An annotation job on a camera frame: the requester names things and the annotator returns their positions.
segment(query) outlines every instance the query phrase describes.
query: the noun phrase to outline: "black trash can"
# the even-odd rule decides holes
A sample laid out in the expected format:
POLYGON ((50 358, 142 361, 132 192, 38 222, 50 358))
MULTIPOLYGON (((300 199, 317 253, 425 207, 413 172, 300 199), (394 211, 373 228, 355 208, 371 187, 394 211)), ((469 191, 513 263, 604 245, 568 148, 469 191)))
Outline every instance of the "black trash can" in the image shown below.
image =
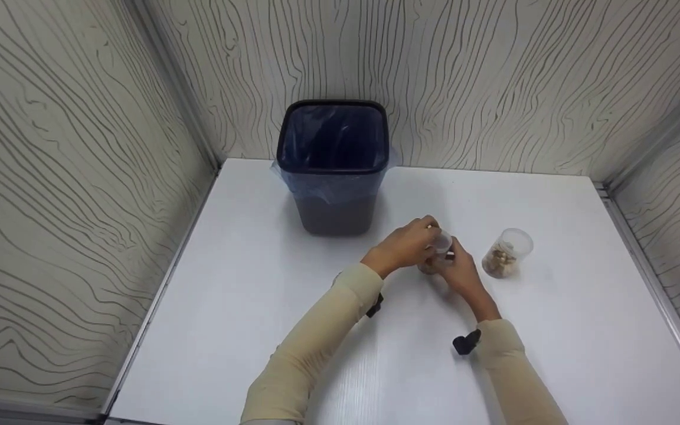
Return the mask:
POLYGON ((369 230, 390 159, 387 114, 366 100, 301 100, 285 113, 276 162, 312 234, 369 230))

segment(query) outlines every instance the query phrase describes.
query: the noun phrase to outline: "hand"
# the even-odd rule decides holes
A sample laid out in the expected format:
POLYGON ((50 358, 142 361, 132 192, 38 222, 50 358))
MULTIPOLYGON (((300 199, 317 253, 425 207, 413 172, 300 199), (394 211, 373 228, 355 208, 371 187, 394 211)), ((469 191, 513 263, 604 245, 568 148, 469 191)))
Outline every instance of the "hand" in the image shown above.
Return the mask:
POLYGON ((431 215, 415 218, 371 248, 361 263, 384 279, 401 267, 415 266, 434 256, 434 247, 429 245, 440 232, 440 225, 431 215))
POLYGON ((484 289, 477 266, 474 264, 474 257, 464 250, 455 236, 451 250, 455 254, 452 263, 435 257, 427 259, 427 264, 434 266, 447 285, 466 300, 477 321, 499 319, 497 304, 484 289))

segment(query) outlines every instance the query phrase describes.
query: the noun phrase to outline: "plastic container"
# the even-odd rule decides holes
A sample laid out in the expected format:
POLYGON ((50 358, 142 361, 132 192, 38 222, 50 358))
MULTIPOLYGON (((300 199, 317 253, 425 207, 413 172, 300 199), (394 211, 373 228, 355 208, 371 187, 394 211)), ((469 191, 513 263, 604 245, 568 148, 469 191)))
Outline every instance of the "plastic container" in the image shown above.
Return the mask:
MULTIPOLYGON (((434 247, 434 252, 437 253, 435 258, 433 258, 434 261, 445 261, 445 257, 447 256, 447 253, 450 252, 450 248, 453 245, 453 237, 450 236, 449 233, 446 231, 440 232, 440 235, 437 236, 437 239, 434 240, 434 243, 432 244, 432 247, 434 247)), ((416 267, 419 268, 419 271, 424 273, 424 274, 436 274, 437 269, 432 266, 432 264, 427 264, 427 263, 422 263, 418 264, 416 267)))
POLYGON ((312 234, 369 230, 390 160, 385 108, 366 100, 302 100, 288 108, 276 164, 312 234))
POLYGON ((482 259, 486 274, 502 279, 518 270, 518 263, 534 249, 534 242, 527 232, 518 228, 507 228, 494 242, 482 259))

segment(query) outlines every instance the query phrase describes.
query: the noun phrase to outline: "white table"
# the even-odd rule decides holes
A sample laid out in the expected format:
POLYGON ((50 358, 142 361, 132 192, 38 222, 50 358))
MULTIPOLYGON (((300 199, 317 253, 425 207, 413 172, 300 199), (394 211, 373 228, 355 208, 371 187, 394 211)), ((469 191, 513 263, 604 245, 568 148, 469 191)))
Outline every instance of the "white table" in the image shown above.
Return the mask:
MULTIPOLYGON (((368 234, 324 238, 303 230, 269 166, 227 160, 111 417, 237 423, 246 389, 335 275, 431 214, 477 261, 503 228, 534 239, 518 278, 482 279, 570 423, 680 423, 680 349, 588 178, 396 168, 368 234)), ((474 328, 468 307, 416 268, 383 294, 324 373, 310 423, 501 423, 486 374, 451 346, 474 328)))

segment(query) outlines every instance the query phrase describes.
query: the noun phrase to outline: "long sleeve shirt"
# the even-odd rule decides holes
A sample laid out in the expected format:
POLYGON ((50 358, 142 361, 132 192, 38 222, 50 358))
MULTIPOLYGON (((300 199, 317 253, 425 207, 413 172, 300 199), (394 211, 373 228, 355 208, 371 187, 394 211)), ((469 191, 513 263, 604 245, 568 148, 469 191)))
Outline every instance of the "long sleeve shirt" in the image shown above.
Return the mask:
MULTIPOLYGON (((364 264, 345 269, 295 325, 248 390, 241 423, 303 423, 308 398, 332 355, 372 307, 383 280, 364 264)), ((482 321, 476 354, 488 371, 508 425, 567 423, 507 320, 482 321)))

